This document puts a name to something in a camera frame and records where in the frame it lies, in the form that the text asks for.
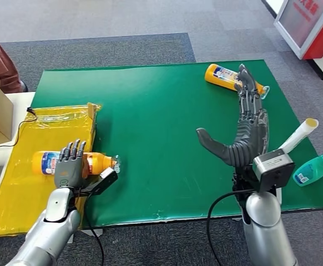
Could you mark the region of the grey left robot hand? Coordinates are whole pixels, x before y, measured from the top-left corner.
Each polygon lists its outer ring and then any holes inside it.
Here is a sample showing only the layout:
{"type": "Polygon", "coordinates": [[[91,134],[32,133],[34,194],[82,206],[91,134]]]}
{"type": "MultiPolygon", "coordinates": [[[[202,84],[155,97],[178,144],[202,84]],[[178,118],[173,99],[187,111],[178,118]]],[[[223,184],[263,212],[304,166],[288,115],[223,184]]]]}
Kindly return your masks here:
{"type": "Polygon", "coordinates": [[[83,178],[83,152],[86,142],[69,142],[59,153],[54,174],[56,188],[73,187],[75,189],[87,187],[87,181],[83,178]]]}

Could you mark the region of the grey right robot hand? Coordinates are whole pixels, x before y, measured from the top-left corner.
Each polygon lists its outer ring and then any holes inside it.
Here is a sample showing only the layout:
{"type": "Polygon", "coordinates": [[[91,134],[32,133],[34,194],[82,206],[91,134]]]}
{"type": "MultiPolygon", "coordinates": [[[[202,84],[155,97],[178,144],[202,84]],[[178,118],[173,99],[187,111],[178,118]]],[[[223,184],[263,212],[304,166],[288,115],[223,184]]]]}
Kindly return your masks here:
{"type": "Polygon", "coordinates": [[[250,165],[257,156],[267,152],[268,114],[262,107],[262,98],[256,81],[244,64],[238,67],[241,85],[235,84],[238,95],[239,117],[236,135],[231,145],[225,145],[210,136],[205,129],[196,129],[201,146],[235,168],[250,165]]]}

